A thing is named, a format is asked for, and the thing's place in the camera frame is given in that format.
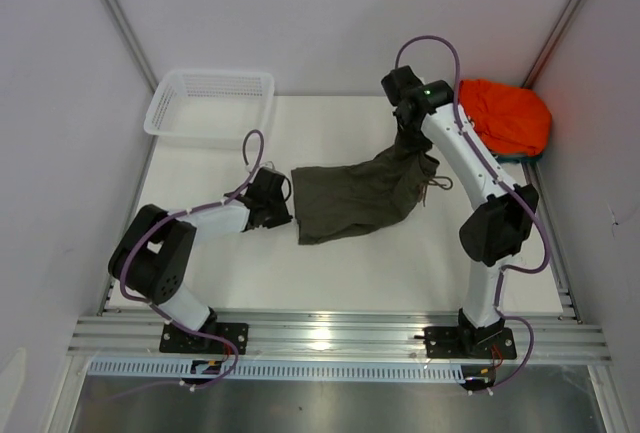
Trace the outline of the olive green shorts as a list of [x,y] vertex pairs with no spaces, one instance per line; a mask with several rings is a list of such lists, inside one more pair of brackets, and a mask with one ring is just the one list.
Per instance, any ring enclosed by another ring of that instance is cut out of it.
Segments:
[[431,187],[453,180],[437,173],[424,137],[398,131],[372,159],[346,166],[307,166],[291,172],[298,243],[312,246],[371,234],[404,221],[426,202]]

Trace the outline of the aluminium frame rail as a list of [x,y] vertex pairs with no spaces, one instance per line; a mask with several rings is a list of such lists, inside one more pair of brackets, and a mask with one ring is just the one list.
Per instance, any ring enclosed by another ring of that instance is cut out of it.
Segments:
[[[424,359],[424,328],[457,322],[447,314],[238,309],[221,310],[218,319],[248,324],[246,355],[252,359],[392,363]],[[535,334],[532,364],[607,365],[612,361],[599,326],[552,317],[534,317],[529,323]],[[142,309],[108,309],[99,316],[83,316],[67,353],[155,357],[163,326],[163,319]]]

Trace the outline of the white plastic basket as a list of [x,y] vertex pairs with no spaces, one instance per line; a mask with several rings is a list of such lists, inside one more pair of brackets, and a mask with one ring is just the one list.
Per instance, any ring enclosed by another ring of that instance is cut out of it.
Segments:
[[268,131],[274,96],[266,72],[174,69],[160,81],[143,129],[175,146],[239,150],[248,132]]

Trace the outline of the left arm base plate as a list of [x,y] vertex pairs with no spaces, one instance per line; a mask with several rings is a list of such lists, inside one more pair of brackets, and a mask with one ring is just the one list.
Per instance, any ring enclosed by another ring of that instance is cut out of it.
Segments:
[[[206,334],[220,337],[232,343],[239,355],[246,353],[249,339],[249,325],[247,323],[213,323],[208,326]],[[163,327],[159,351],[176,354],[233,354],[232,348],[226,343],[202,335],[187,333],[173,324]]]

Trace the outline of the orange folded shorts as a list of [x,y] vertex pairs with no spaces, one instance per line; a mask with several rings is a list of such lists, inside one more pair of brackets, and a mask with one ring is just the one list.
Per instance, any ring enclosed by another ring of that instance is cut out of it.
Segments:
[[533,158],[545,150],[552,115],[535,92],[485,79],[462,80],[459,101],[494,155]]

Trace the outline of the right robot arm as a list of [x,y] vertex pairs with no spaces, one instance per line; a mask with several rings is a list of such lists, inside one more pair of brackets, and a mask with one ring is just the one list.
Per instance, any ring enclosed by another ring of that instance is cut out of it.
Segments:
[[391,70],[381,81],[394,108],[399,132],[433,144],[453,169],[472,213],[459,229],[470,258],[467,294],[454,327],[427,327],[430,358],[489,359],[500,347],[516,356],[513,335],[498,305],[504,271],[529,238],[539,194],[505,173],[475,133],[451,87],[443,80],[423,83],[408,66]]

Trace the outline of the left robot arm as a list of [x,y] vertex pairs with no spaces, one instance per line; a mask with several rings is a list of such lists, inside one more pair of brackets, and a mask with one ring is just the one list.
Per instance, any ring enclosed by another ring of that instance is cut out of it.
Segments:
[[190,212],[171,213],[143,206],[113,252],[108,272],[135,301],[166,318],[162,353],[243,355],[249,326],[223,323],[184,283],[194,246],[229,234],[275,228],[292,221],[286,201],[290,180],[269,168],[258,169],[238,194]]

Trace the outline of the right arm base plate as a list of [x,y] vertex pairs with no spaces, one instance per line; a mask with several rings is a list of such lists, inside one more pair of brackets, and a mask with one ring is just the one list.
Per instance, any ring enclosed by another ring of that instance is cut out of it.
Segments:
[[515,360],[517,350],[512,330],[498,325],[496,328],[470,328],[461,326],[429,326],[414,336],[421,341],[426,356],[431,359],[497,358]]

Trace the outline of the teal folded shorts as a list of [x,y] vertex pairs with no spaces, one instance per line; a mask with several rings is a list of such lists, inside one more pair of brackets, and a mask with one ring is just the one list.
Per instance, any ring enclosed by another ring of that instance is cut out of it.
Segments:
[[535,164],[538,162],[543,155],[525,155],[525,154],[510,154],[510,155],[502,155],[493,153],[493,157],[499,164]]

